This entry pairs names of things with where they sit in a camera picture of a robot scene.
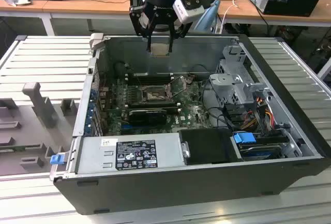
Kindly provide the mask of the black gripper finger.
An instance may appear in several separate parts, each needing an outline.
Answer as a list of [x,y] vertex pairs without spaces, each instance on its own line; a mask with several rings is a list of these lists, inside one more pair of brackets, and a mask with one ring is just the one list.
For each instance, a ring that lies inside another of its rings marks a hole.
[[[146,50],[150,52],[152,44],[152,33],[157,24],[157,13],[154,9],[154,5],[145,3],[142,6],[131,6],[129,9],[129,16],[136,35],[147,38]],[[148,19],[146,27],[140,23],[140,18],[143,16],[146,16]]]
[[169,53],[172,52],[174,39],[184,38],[188,33],[189,29],[191,28],[191,26],[192,26],[192,22],[187,24],[182,24],[178,29],[175,29],[174,23],[169,24],[169,32],[170,32],[169,50],[168,50]]

